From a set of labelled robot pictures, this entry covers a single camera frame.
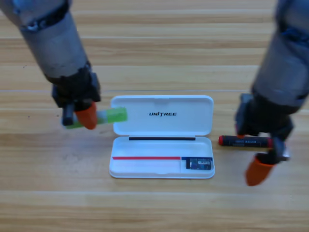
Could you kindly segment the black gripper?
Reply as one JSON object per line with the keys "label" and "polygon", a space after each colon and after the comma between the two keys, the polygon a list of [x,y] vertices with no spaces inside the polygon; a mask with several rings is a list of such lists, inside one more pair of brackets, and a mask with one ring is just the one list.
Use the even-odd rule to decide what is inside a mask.
{"label": "black gripper", "polygon": [[54,101],[62,108],[62,125],[75,124],[93,130],[98,122],[96,102],[101,101],[101,96],[100,83],[96,73],[92,71],[90,62],[73,75],[45,77],[53,85]]}
{"label": "black gripper", "polygon": [[245,135],[269,134],[272,142],[266,153],[257,153],[245,171],[248,186],[257,186],[265,181],[276,164],[288,161],[290,155],[285,141],[293,130],[293,123],[282,108],[250,93],[240,95],[240,105],[236,116],[238,139]]}

